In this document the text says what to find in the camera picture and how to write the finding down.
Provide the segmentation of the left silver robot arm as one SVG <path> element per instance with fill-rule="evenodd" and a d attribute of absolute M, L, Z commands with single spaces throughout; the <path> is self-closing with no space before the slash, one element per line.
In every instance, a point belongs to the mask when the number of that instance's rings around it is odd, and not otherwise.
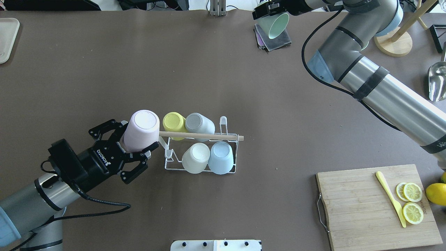
<path fill-rule="evenodd" d="M 94 144 L 76 154 L 61 139 L 48 149 L 49 157 L 40 164 L 44 175 L 20 191 L 1 200 L 1 246 L 21 240 L 14 250 L 61 247 L 62 239 L 48 230 L 61 228 L 62 220 L 121 213 L 131 205 L 106 201 L 88 192 L 113 175 L 131 183 L 148 168 L 151 153 L 158 148 L 158 119 L 117 122 L 110 119 L 89 130 Z M 118 206 L 119 210 L 64 216 L 68 205 L 82 198 L 94 203 Z"/>

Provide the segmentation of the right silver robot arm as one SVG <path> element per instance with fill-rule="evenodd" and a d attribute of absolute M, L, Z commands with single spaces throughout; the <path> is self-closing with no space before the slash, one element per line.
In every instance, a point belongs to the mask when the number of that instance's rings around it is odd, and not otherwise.
<path fill-rule="evenodd" d="M 388 34 L 400 24 L 397 0 L 345 0 L 348 14 L 306 63 L 323 84 L 340 83 L 357 101 L 393 124 L 445 169 L 446 116 L 388 70 L 362 55 L 375 36 Z"/>

